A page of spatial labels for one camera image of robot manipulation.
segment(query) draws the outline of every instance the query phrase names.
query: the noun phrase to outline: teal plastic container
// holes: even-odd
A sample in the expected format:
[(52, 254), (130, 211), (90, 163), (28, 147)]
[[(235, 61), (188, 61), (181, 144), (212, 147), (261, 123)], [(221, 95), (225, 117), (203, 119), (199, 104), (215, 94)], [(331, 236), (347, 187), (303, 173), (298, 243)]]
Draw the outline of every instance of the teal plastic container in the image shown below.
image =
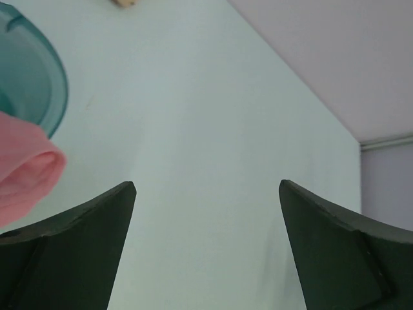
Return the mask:
[(67, 101), (66, 73), (50, 42), (0, 2), (0, 111), (39, 125), (51, 137)]

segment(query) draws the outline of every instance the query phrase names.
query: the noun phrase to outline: gray wall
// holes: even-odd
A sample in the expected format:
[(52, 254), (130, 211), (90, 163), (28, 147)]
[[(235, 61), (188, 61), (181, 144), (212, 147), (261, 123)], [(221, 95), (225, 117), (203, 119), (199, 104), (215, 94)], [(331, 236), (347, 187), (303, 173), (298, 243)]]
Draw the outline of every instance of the gray wall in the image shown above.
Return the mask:
[(413, 230), (413, 145), (361, 156), (363, 214)]

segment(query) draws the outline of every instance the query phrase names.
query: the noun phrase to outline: cloth fold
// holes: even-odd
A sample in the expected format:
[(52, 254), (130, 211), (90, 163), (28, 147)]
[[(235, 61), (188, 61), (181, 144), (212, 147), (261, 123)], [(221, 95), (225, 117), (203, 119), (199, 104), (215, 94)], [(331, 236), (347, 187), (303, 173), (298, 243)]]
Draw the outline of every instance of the cloth fold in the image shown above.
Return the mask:
[(27, 215), (65, 166), (66, 156), (40, 127), (0, 112), (0, 227)]

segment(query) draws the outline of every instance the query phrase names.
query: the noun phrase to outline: wooden block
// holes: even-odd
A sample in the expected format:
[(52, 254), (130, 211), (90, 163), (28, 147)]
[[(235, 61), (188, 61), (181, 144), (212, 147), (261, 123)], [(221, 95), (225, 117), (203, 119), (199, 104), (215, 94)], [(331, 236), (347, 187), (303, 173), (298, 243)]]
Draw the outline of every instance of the wooden block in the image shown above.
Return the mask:
[(119, 6), (122, 6), (123, 8), (127, 8), (129, 6), (134, 5), (137, 2), (137, 0), (113, 0), (113, 2)]

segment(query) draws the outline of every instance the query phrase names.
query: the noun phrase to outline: table surface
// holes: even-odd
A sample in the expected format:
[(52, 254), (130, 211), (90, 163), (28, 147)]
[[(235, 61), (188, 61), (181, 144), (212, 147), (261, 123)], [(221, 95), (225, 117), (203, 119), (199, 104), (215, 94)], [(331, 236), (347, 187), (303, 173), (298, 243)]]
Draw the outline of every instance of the table surface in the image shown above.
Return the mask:
[(55, 46), (70, 102), (61, 181), (6, 229), (132, 180), (109, 309), (304, 309), (277, 187), (359, 211), (359, 146), (247, 22), (224, 0), (9, 3)]

